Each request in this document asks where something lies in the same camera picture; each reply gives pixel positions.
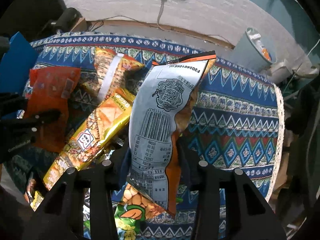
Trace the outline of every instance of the barcode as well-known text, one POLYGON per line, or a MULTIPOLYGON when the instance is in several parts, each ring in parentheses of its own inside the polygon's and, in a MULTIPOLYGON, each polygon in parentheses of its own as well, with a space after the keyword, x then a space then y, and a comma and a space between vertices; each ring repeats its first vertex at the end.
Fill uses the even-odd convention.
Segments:
POLYGON ((66 85, 64 86, 63 92, 61 94, 61 98, 64 98, 64 99, 70 98, 73 84, 74 82, 71 79, 67 78, 66 85))
POLYGON ((163 113, 147 111, 140 129, 140 136, 159 142, 168 142, 171 119, 163 113))

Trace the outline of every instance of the blue patterned fabric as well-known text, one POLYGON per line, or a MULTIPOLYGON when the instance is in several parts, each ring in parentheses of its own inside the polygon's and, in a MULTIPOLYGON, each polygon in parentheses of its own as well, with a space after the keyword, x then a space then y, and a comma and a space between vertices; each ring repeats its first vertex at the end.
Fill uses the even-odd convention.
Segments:
MULTIPOLYGON (((82 77, 88 79, 95 75, 95 46, 128 54, 146 66, 127 82, 128 89, 133 92, 141 85, 152 60, 161 63, 200 52, 168 41, 101 33, 64 33, 31 45, 40 52, 35 68, 57 65, 80 67, 82 77)), ((25 94, 31 91, 27 84, 25 94)), ((73 112, 77 114, 68 121, 67 133, 75 130, 96 105, 95 98, 77 87, 69 100, 70 116, 73 112)), ((270 179, 276 176, 273 169, 278 129, 273 85, 255 73, 218 58, 200 86, 198 100, 184 135, 190 141, 189 148, 196 150, 201 159, 225 170, 242 168, 266 197, 270 179)), ((56 156, 43 150, 32 154, 31 151, 24 151, 6 164, 22 192, 25 191, 22 187, 26 182, 25 174, 30 167, 35 166, 43 174, 56 156)), ((113 201, 119 201, 123 191, 124 188, 114 192, 113 201)), ((177 197, 183 201, 177 204, 175 220, 167 213, 149 219, 140 226, 141 232, 136 239, 190 238, 198 192, 190 192, 185 185, 180 185, 177 197)), ((226 227, 224 190, 220 190, 220 199, 219 229, 222 237, 226 227)))

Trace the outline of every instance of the metal screw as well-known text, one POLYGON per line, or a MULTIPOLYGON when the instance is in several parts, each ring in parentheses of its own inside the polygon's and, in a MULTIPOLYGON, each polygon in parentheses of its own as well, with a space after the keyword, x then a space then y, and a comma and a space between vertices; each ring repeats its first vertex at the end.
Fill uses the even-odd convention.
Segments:
POLYGON ((102 162, 102 165, 103 166, 109 166, 111 164, 111 160, 104 160, 103 162, 102 162))
POLYGON ((208 163, 206 161, 199 161, 199 165, 205 167, 208 165, 208 163))
POLYGON ((241 170, 241 169, 235 169, 235 173, 236 173, 237 175, 242 175, 242 174, 243 174, 243 170, 241 170))
POLYGON ((70 168, 67 169, 67 173, 68 173, 68 174, 72 174, 72 173, 74 173, 75 171, 76 171, 76 168, 75 168, 75 167, 70 167, 70 168))

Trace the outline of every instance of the gray bin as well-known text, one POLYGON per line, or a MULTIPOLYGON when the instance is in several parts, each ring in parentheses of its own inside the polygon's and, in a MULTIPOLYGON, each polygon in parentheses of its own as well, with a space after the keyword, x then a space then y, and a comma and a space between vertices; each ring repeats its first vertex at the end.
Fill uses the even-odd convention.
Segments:
POLYGON ((253 28, 247 28, 242 38, 232 51, 230 61, 237 65, 241 65, 246 69, 250 69, 255 73, 259 73, 262 69, 268 69, 272 64, 276 63, 274 46, 269 39, 261 36, 261 43, 271 55, 272 60, 269 61, 258 50, 254 42, 250 40, 248 32, 253 34, 259 33, 253 28))

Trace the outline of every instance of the snack bag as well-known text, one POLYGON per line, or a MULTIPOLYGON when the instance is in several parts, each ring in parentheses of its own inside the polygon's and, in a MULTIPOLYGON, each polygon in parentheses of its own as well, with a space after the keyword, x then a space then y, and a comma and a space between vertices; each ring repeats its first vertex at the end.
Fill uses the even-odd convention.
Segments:
POLYGON ((153 203, 130 184, 127 184, 122 201, 115 212, 119 239, 135 239, 140 232, 140 221, 155 217, 164 209, 153 203))
POLYGON ((97 47, 94 67, 97 70, 97 79, 84 82, 82 86, 101 102, 108 98, 115 89, 125 87, 125 71, 138 70, 143 67, 143 64, 128 55, 97 47))
POLYGON ((56 122, 44 124, 36 132, 34 146, 51 152, 60 152, 63 149, 69 116, 68 98, 79 78, 80 68, 55 66, 30 70, 30 85, 33 86, 33 91, 23 118, 51 109, 61 112, 56 122))
POLYGON ((132 108, 129 183, 172 216, 181 174, 175 143, 188 126, 199 84, 215 60, 215 52, 209 51, 154 67, 132 108))
POLYGON ((99 153, 99 155, 92 160, 88 168, 94 168, 99 163, 102 163, 104 160, 110 159, 112 153, 116 150, 116 148, 110 144, 103 148, 103 150, 99 153))
POLYGON ((117 89, 89 115, 44 176, 47 189, 53 187, 67 168, 85 169, 103 151, 129 122, 133 100, 134 96, 126 89, 117 89))
POLYGON ((47 189, 40 179, 40 176, 38 175, 36 170, 34 170, 34 168, 31 168, 24 197, 33 211, 38 208, 46 193, 47 189))

